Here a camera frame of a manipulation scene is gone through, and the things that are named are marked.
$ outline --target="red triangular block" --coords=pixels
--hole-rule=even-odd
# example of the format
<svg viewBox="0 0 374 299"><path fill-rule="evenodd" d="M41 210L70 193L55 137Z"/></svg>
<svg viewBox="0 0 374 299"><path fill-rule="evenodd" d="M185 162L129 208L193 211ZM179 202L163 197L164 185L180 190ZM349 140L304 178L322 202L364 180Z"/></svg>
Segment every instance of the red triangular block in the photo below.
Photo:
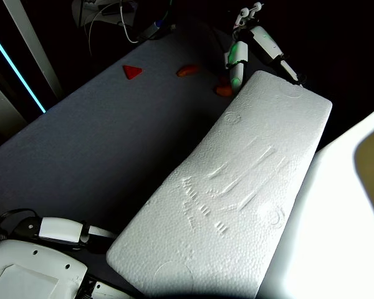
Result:
<svg viewBox="0 0 374 299"><path fill-rule="evenodd" d="M143 72L143 69L139 67L131 67L129 65L124 65L123 70L125 71L125 75L127 79L131 80L137 75L140 75Z"/></svg>

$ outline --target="styrofoam block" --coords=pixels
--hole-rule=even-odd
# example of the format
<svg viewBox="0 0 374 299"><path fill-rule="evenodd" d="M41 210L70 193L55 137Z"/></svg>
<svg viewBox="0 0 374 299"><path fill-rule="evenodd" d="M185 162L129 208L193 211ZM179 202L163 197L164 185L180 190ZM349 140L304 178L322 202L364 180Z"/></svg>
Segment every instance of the styrofoam block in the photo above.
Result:
<svg viewBox="0 0 374 299"><path fill-rule="evenodd" d="M107 253L146 295L254 297L331 103L256 72Z"/></svg>

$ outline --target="blue light strip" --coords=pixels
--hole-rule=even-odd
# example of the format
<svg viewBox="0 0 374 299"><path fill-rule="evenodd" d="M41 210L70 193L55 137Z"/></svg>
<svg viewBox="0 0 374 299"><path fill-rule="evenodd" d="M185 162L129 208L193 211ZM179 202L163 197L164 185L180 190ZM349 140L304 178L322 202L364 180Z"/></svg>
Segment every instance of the blue light strip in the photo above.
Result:
<svg viewBox="0 0 374 299"><path fill-rule="evenodd" d="M26 83L24 77L21 75L21 73L18 71L17 67L13 64L11 58L7 55L7 52L4 50L2 45L0 44L0 52L4 56L4 58L7 60L8 64L11 66L14 73L18 76L19 80L22 82L22 84L25 86L26 90L29 92L31 97L35 100L37 106L42 110L43 113L46 113L46 110L43 108L42 104L39 102L29 85Z"/></svg>

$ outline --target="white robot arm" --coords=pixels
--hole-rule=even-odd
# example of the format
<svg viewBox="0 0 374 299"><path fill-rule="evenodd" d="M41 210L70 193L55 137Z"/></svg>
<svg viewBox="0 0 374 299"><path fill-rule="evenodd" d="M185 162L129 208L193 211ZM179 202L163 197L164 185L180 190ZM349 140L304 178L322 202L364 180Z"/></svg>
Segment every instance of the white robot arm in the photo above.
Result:
<svg viewBox="0 0 374 299"><path fill-rule="evenodd" d="M249 50L264 64L271 65L280 77L293 84L301 83L298 75L285 61L284 53L274 39L262 26L257 25L254 15L262 9L262 5L257 2L251 9L246 7L241 9L233 27L233 42L229 52L224 55L226 68L230 70L230 83L234 93L242 87Z"/></svg>

